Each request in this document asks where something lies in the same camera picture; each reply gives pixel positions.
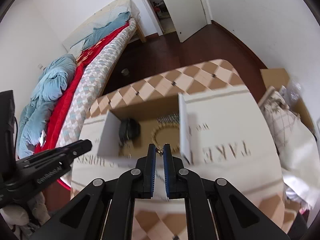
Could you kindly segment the cream patterned cloth bag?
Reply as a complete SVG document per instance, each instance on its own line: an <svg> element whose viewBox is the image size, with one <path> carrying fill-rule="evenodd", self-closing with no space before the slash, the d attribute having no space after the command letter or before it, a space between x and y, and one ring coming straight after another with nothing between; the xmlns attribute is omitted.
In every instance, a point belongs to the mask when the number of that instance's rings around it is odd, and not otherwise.
<svg viewBox="0 0 320 240"><path fill-rule="evenodd" d="M319 197L319 153L315 137L274 87L267 89L258 106L278 151L287 197L313 209Z"/></svg>

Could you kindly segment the red blanket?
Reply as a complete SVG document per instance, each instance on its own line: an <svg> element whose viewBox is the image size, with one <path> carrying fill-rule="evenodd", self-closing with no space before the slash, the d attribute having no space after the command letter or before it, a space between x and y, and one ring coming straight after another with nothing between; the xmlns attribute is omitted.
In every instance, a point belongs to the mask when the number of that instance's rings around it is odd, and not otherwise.
<svg viewBox="0 0 320 240"><path fill-rule="evenodd" d="M102 40L104 39L106 39L107 41L111 40L111 38L108 35L104 37ZM75 76L68 88L66 89L66 91L64 91L63 95L57 101L57 104L48 121L46 142L43 146L37 145L35 147L35 154L45 150L51 150L56 147L54 144L56 143L58 132L62 127L62 123L66 117L66 113L71 105L72 96L75 92L77 85L80 82L85 67L89 64L89 61L92 59L91 57L87 59L90 48L83 50L80 56L78 57Z"/></svg>

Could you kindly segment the clear plastic bag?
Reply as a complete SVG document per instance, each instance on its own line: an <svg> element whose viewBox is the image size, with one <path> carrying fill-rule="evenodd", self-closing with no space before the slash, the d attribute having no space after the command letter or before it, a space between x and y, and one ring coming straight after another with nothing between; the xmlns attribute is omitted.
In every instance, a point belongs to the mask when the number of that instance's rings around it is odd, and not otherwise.
<svg viewBox="0 0 320 240"><path fill-rule="evenodd" d="M296 81L289 81L287 86L281 86L279 94L283 97L285 102L293 107L300 99L302 87Z"/></svg>

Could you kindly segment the white door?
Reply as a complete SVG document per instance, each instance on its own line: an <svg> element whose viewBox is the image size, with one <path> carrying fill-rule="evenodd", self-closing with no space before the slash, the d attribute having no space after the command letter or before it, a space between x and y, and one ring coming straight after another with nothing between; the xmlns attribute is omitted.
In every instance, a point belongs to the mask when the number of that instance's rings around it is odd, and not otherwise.
<svg viewBox="0 0 320 240"><path fill-rule="evenodd" d="M163 0L180 42L207 25L201 0Z"/></svg>

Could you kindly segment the cream checkered tablecloth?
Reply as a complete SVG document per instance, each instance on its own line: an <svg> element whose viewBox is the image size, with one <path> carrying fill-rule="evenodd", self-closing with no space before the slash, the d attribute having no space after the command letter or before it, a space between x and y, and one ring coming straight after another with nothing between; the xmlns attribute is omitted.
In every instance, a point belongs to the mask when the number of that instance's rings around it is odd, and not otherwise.
<svg viewBox="0 0 320 240"><path fill-rule="evenodd" d="M287 200L277 150L255 99L235 68L217 59L157 74L97 98L80 134L99 134L102 116L143 101L182 93L187 107L193 162L186 168L201 177L230 181L283 231L299 206ZM132 165L119 166L91 150L74 161L71 187L77 195L95 178L117 178Z"/></svg>

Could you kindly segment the white cardboard box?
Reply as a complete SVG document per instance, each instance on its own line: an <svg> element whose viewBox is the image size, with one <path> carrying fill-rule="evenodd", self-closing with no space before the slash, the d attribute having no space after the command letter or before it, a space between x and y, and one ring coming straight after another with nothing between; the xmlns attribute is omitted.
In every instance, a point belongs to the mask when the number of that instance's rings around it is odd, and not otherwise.
<svg viewBox="0 0 320 240"><path fill-rule="evenodd" d="M174 155L188 164L193 162L187 107L182 93L108 110L102 118L99 134L91 140L93 151L105 161L119 166L132 165L138 158L146 156L150 144L158 149L170 144ZM139 122L140 136L122 144L119 127L121 120L127 118Z"/></svg>

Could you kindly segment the light blue duvet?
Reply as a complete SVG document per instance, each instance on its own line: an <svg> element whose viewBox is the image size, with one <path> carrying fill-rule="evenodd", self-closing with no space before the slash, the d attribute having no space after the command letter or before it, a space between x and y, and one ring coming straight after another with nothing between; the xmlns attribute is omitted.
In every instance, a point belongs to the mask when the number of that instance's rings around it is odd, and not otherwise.
<svg viewBox="0 0 320 240"><path fill-rule="evenodd" d="M54 107L71 83L75 70L75 57L65 54L51 62L40 75L18 124L16 152L20 159L35 152Z"/></svg>

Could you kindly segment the brown cardboard sheet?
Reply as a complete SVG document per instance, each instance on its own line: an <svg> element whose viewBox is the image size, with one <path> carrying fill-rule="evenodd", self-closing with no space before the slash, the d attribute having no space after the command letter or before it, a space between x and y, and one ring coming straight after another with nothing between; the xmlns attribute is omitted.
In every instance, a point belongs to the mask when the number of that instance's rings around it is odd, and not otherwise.
<svg viewBox="0 0 320 240"><path fill-rule="evenodd" d="M302 100L302 86L296 78L291 78L284 68L261 69L261 76L265 87L268 89L274 87L285 102L289 105L291 111L299 114L302 123L316 135L311 115Z"/></svg>

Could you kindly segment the checkered bed sheet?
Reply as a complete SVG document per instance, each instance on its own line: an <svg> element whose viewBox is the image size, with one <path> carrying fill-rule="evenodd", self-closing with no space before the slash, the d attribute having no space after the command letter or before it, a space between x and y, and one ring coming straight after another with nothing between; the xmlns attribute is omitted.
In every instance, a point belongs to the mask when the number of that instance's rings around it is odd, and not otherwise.
<svg viewBox="0 0 320 240"><path fill-rule="evenodd" d="M71 99L62 127L57 135L55 146L65 146L80 137L86 115L92 103L103 92L113 67L136 31L137 23L132 17L126 24L109 35L110 41L101 40L89 49L87 59L92 58Z"/></svg>

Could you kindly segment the black smart watch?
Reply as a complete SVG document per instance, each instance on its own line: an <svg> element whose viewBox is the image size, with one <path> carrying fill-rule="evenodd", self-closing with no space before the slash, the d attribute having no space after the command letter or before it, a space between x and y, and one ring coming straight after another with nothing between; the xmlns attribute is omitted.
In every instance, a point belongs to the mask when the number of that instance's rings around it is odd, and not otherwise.
<svg viewBox="0 0 320 240"><path fill-rule="evenodd" d="M140 124L133 118L121 120L119 127L119 140L122 144L135 140L140 136Z"/></svg>

